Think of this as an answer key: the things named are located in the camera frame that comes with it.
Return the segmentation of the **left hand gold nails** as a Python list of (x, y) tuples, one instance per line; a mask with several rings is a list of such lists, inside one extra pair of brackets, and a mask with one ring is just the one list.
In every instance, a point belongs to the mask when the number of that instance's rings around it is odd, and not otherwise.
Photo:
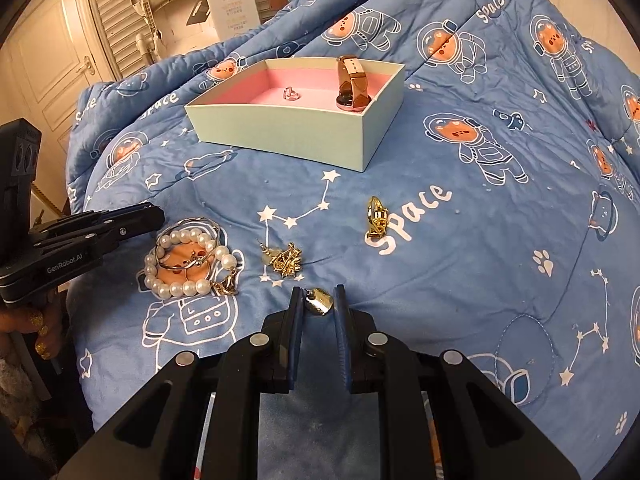
[(62, 296), (56, 289), (47, 293), (42, 307), (8, 308), (1, 303), (1, 355), (11, 342), (10, 334), (36, 334), (35, 350), (41, 359), (55, 358), (64, 344)]

